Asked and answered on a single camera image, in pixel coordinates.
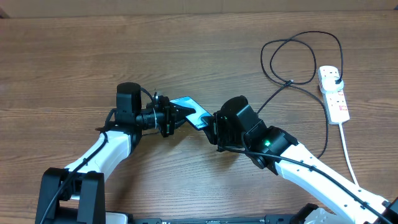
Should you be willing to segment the blue Galaxy smartphone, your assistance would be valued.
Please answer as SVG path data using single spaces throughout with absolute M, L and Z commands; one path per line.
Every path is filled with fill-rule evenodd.
M 170 102 L 175 105 L 182 106 L 184 108 L 190 108 L 195 110 L 194 113 L 186 115 L 185 118 L 196 130 L 199 131 L 205 129 L 208 126 L 208 123 L 206 123 L 203 118 L 210 117 L 211 114 L 209 114 L 209 112 L 207 112 L 201 105 L 199 105 L 191 97 L 184 96 L 181 98 L 171 100 Z

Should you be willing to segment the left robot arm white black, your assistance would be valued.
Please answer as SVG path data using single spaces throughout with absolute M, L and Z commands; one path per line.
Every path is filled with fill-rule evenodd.
M 116 107 L 106 117 L 95 144 L 63 169 L 51 167 L 44 172 L 36 223 L 133 223 L 132 215 L 106 211 L 106 180 L 132 155 L 145 130 L 154 129 L 166 138 L 195 113 L 166 96 L 152 96 L 142 108 L 145 92 L 137 83 L 119 84 Z

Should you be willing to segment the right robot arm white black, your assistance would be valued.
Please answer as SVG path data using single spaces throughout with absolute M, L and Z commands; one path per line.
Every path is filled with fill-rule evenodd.
M 218 151 L 247 155 L 258 168 L 295 183 L 329 208 L 326 212 L 309 203 L 291 223 L 397 223 L 396 201 L 389 202 L 350 182 L 288 132 L 266 126 L 246 97 L 228 100 L 201 120 Z

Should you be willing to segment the white USB charger plug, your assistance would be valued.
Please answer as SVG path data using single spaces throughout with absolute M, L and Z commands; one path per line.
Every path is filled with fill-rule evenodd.
M 333 93 L 336 91 L 340 91 L 344 88 L 344 81 L 340 81 L 338 77 L 321 77 L 319 81 L 320 91 L 323 94 Z

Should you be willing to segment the white power strip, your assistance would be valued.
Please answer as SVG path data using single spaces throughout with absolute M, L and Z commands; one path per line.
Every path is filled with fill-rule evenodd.
M 318 81 L 321 77 L 338 77 L 339 71 L 336 67 L 330 65 L 321 66 L 318 71 Z M 323 101 L 330 124 L 342 124 L 350 119 L 348 107 L 343 90 L 333 93 L 323 94 Z

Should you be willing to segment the cardboard back panel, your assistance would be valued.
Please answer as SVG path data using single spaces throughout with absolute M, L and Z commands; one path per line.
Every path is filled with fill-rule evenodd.
M 1 17 L 383 11 L 397 0 L 1 0 Z

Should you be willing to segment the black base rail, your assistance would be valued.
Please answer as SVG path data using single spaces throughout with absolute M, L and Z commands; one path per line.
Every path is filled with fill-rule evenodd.
M 286 224 L 305 223 L 303 215 L 277 214 L 264 217 L 236 218 L 134 218 L 133 214 L 106 212 L 106 223 L 110 224 Z

